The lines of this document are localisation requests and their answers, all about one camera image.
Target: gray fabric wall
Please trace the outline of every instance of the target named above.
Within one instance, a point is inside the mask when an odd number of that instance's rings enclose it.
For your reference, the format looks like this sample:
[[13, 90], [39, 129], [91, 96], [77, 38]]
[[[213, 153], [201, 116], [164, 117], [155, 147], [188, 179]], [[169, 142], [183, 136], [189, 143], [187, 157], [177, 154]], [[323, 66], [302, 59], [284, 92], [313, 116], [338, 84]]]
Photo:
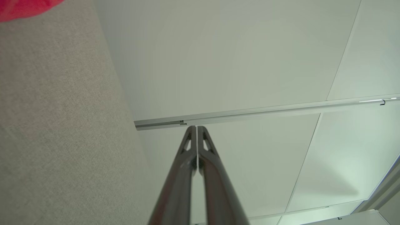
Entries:
[[0, 23], [0, 77], [0, 224], [145, 224], [147, 163], [92, 2]]

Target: red object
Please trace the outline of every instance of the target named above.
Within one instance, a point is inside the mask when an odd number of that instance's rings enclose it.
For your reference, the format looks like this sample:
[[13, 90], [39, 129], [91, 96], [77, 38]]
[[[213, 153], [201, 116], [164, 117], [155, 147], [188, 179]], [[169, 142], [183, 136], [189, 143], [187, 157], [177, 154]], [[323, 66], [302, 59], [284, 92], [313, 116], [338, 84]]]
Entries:
[[39, 15], [64, 0], [0, 0], [0, 22]]

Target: ceiling tile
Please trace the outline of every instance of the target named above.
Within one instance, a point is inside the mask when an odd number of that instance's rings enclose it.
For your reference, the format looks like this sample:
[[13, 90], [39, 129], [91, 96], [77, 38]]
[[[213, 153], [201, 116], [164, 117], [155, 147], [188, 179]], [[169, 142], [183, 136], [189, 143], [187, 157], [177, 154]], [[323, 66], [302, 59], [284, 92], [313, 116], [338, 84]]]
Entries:
[[[318, 116], [206, 125], [248, 217], [285, 211]], [[158, 191], [164, 184], [185, 129], [139, 132]], [[202, 223], [206, 219], [205, 199], [199, 173], [194, 176], [192, 184], [192, 223]]]
[[249, 219], [250, 225], [277, 225], [280, 217], [271, 217], [263, 219]]
[[362, 0], [328, 100], [400, 93], [400, 1]]
[[342, 217], [349, 215], [359, 204], [359, 202], [344, 203], [340, 205], [331, 206], [329, 208], [317, 209], [303, 213], [296, 213], [283, 216], [279, 225], [301, 225], [306, 223], [313, 223], [335, 217]]
[[400, 104], [324, 113], [288, 211], [366, 199], [400, 153]]
[[134, 120], [325, 100], [360, 0], [97, 2]]

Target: ceiling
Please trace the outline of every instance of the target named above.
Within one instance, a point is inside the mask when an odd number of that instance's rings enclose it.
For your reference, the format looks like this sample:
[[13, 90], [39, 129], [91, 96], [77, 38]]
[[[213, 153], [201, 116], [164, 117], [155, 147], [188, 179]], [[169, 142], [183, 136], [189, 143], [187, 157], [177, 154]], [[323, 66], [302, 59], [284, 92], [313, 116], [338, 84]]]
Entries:
[[[397, 0], [97, 0], [96, 7], [136, 121], [400, 97]], [[295, 225], [347, 215], [372, 194], [400, 154], [398, 111], [394, 104], [206, 127], [251, 224]], [[185, 129], [138, 132], [155, 196]], [[197, 173], [193, 223], [206, 219], [203, 189]]]

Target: red fabric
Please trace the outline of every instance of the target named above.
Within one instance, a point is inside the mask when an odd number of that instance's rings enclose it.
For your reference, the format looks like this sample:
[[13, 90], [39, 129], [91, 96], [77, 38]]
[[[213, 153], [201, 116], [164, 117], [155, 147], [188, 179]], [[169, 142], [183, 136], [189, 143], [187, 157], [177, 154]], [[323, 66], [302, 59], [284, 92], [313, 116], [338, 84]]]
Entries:
[[0, 22], [39, 15], [64, 0], [0, 0]]

